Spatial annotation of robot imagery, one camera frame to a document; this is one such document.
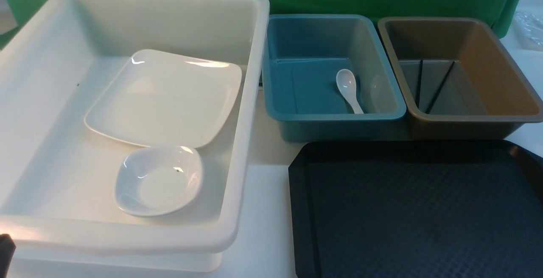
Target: blue plastic tub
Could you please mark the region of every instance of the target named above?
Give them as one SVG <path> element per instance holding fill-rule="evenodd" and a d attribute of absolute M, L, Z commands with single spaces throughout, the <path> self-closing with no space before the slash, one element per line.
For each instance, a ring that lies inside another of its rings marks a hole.
<path fill-rule="evenodd" d="M 351 70 L 365 114 L 336 87 Z M 381 138 L 406 112 L 372 22 L 359 15 L 272 15 L 262 63 L 266 110 L 286 141 Z"/>

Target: brown plastic tub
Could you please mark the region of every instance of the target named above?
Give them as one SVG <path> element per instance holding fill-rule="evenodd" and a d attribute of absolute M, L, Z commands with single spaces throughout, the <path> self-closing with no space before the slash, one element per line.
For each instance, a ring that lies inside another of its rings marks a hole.
<path fill-rule="evenodd" d="M 413 139 L 503 139 L 543 121 L 543 103 L 483 22 L 389 17 L 378 23 Z"/>

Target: black tray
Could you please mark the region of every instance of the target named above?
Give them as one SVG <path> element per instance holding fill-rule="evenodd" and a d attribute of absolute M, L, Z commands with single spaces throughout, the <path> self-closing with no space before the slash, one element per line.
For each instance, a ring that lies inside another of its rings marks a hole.
<path fill-rule="evenodd" d="M 299 278 L 543 278 L 543 160 L 507 141 L 321 142 L 289 167 Z"/>

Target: black stick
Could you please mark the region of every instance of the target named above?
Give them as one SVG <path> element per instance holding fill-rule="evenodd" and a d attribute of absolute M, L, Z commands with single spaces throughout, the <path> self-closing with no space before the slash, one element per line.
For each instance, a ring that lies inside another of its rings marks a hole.
<path fill-rule="evenodd" d="M 415 104 L 419 107 L 420 104 L 420 85 L 423 80 L 423 60 L 419 62 L 419 78 L 417 79 L 417 94 L 415 96 Z"/>
<path fill-rule="evenodd" d="M 434 104 L 436 104 L 436 101 L 438 100 L 438 96 L 441 93 L 441 90 L 443 89 L 443 86 L 445 85 L 445 81 L 447 81 L 448 75 L 451 74 L 452 67 L 454 67 L 454 61 L 452 62 L 451 66 L 448 68 L 447 73 L 442 79 L 442 82 L 440 83 L 438 90 L 436 90 L 436 93 L 432 97 L 432 101 L 430 102 L 430 105 L 428 105 L 428 108 L 426 108 L 426 113 L 429 114 L 432 111 L 432 108 L 434 107 Z"/>

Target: white spoon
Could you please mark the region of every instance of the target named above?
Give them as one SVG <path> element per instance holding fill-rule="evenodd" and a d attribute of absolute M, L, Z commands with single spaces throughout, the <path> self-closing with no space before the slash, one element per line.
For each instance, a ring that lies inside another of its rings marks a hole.
<path fill-rule="evenodd" d="M 364 110 L 356 100 L 356 79 L 349 69 L 341 69 L 336 75 L 338 90 L 347 103 L 353 108 L 355 114 L 363 114 Z"/>

